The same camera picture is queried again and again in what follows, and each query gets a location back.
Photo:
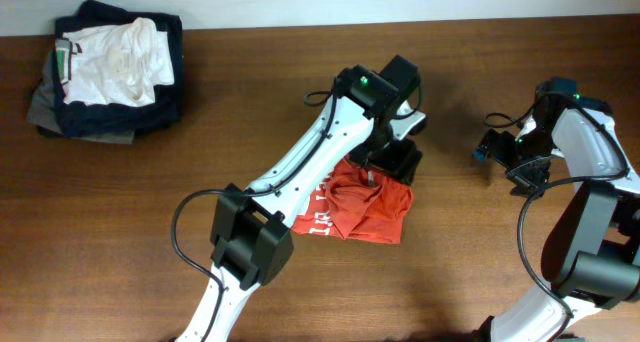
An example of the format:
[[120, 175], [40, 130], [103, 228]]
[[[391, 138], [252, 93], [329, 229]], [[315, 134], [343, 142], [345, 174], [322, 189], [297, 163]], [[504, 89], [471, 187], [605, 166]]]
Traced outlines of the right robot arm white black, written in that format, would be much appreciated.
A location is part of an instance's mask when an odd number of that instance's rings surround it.
[[[610, 105], [579, 94], [574, 80], [540, 83], [520, 117], [491, 124], [473, 152], [504, 167], [525, 202], [518, 252], [532, 287], [513, 307], [490, 316], [479, 341], [566, 341], [576, 322], [639, 299], [639, 176], [615, 134]], [[524, 227], [534, 201], [569, 185], [575, 194], [550, 232], [534, 271]]]

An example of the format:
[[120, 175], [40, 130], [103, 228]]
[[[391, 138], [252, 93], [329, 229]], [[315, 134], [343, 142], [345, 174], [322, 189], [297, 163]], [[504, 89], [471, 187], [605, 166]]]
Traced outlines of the red orange printed t-shirt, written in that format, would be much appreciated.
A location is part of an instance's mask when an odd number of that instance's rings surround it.
[[292, 231], [397, 245], [414, 200], [410, 187], [342, 159], [315, 187]]

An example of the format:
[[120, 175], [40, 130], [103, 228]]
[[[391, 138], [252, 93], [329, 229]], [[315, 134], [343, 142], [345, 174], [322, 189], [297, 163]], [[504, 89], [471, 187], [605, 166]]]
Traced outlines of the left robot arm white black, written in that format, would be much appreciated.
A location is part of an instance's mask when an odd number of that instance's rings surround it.
[[291, 227], [314, 189], [348, 157], [409, 185], [422, 154], [412, 141], [426, 116], [408, 99], [420, 92], [415, 65], [396, 56], [381, 71], [362, 65], [332, 82], [311, 127], [268, 172], [241, 189], [212, 190], [217, 202], [210, 241], [212, 264], [188, 265], [208, 279], [181, 341], [225, 341], [246, 302], [290, 259]]

